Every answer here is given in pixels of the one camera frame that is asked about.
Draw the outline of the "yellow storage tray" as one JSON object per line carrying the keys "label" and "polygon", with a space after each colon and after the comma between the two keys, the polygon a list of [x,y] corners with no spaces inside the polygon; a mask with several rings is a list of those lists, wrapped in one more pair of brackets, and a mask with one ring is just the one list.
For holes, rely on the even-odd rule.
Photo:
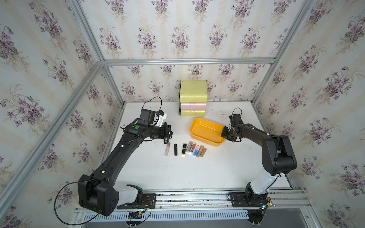
{"label": "yellow storage tray", "polygon": [[224,126],[203,118],[193,120],[190,127],[190,135],[193,139],[218,147],[224,143],[221,137]]}

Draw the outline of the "black gold square lipstick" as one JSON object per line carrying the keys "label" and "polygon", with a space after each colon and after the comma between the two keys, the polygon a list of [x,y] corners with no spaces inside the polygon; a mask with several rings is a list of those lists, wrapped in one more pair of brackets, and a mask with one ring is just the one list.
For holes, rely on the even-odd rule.
{"label": "black gold square lipstick", "polygon": [[186,143],[184,143],[184,144],[183,144],[183,147],[182,147],[182,154],[181,154],[181,156],[182,156],[182,157],[185,157],[186,149],[187,149],[187,144],[186,144]]}

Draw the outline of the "slim black lipstick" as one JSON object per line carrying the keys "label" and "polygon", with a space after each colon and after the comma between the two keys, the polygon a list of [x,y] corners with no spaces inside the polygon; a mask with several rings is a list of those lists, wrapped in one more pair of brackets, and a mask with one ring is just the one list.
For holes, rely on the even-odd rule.
{"label": "slim black lipstick", "polygon": [[175,143],[174,144],[174,156],[177,156],[178,155],[178,146],[177,144]]}

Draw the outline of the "silver lipstick tube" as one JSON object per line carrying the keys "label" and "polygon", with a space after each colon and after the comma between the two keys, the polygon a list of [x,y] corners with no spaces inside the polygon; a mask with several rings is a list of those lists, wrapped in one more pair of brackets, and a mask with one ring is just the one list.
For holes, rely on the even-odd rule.
{"label": "silver lipstick tube", "polygon": [[190,153],[190,150],[191,150],[192,144],[193,144],[193,142],[192,142],[192,141],[190,141],[190,142],[188,143],[187,148],[186,148],[186,153],[187,153],[187,154],[188,154],[188,153]]}

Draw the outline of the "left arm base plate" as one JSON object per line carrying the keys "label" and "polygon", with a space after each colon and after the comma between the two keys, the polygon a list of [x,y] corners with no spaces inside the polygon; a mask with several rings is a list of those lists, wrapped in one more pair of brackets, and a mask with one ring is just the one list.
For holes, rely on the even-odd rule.
{"label": "left arm base plate", "polygon": [[137,197],[135,202],[119,205],[117,206],[117,209],[154,209],[156,207],[156,197],[157,195],[155,193],[143,193],[142,196]]}

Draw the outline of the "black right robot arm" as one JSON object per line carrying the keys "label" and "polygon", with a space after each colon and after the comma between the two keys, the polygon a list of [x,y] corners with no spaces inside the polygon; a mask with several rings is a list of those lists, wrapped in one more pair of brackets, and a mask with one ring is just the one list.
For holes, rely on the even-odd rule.
{"label": "black right robot arm", "polygon": [[290,142],[285,135],[272,135],[251,124],[225,126],[221,137],[233,143],[248,139],[261,147],[263,168],[245,189],[244,201],[251,207],[263,206],[269,202],[268,189],[281,177],[297,168],[297,160]]}

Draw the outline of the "red white lipstick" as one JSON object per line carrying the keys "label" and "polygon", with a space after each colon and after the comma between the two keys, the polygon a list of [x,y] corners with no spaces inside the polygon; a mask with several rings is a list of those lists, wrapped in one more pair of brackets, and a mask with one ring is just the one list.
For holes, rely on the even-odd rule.
{"label": "red white lipstick", "polygon": [[196,147],[196,143],[192,143],[190,148],[188,149],[188,154],[189,155],[193,155],[194,151],[195,151],[195,147]]}

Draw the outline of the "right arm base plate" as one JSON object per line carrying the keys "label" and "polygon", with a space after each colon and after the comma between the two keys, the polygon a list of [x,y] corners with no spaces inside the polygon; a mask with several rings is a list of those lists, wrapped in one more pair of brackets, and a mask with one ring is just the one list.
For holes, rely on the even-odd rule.
{"label": "right arm base plate", "polygon": [[257,195],[251,192],[229,192],[227,200],[232,203],[234,208],[240,207],[260,207],[266,208],[270,199],[268,194]]}

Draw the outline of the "brown lipstick tube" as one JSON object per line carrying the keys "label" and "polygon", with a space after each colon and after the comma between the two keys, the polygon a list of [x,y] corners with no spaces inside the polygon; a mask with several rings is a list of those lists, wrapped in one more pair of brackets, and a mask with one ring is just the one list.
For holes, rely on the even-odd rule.
{"label": "brown lipstick tube", "polygon": [[206,151],[207,151],[207,148],[204,148],[204,149],[202,150],[201,154],[200,154],[200,157],[203,157],[203,156],[205,155]]}

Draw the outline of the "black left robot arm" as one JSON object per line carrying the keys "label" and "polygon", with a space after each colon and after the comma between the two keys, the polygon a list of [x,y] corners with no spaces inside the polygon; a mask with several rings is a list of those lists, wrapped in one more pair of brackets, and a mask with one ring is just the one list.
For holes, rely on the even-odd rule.
{"label": "black left robot arm", "polygon": [[78,181],[79,205],[103,216],[109,216],[118,206],[137,201],[140,190],[130,187],[117,191],[114,188],[117,177],[132,153],[145,138],[163,139],[165,143],[172,138],[170,125],[142,126],[131,123],[125,127],[117,146],[91,175],[82,175]]}

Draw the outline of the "pink lipstick tube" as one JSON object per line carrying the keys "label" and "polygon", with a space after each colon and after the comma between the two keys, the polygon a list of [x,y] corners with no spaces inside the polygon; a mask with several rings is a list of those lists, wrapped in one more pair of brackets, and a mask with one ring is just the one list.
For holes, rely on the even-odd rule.
{"label": "pink lipstick tube", "polygon": [[167,156],[169,154],[169,150],[170,150],[170,146],[171,146],[171,143],[169,142],[166,146],[166,149],[165,149],[165,152],[164,152],[164,155]]}

